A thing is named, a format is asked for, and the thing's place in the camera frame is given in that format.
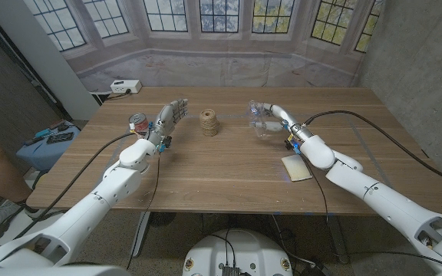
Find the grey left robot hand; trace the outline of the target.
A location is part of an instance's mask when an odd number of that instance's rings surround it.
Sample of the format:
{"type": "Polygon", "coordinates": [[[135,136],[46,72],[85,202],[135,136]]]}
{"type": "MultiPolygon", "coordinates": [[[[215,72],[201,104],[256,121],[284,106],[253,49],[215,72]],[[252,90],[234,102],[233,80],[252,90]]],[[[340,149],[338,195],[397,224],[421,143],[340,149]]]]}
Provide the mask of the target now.
{"type": "Polygon", "coordinates": [[[147,135],[147,140],[155,146],[159,145],[160,141],[164,137],[169,136],[173,132],[174,127],[187,115],[187,105],[187,99],[174,100],[165,105],[153,121],[152,130],[147,135]]]}

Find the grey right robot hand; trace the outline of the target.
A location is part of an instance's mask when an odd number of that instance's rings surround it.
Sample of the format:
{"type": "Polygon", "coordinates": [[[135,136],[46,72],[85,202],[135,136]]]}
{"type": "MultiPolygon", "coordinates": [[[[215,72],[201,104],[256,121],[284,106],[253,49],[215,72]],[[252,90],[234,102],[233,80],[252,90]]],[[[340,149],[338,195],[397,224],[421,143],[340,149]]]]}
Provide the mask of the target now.
{"type": "Polygon", "coordinates": [[[305,124],[299,123],[293,115],[279,105],[251,100],[248,106],[248,115],[249,127],[254,129],[260,138],[264,137],[267,132],[282,130],[287,130],[302,142],[314,136],[305,124]]]}

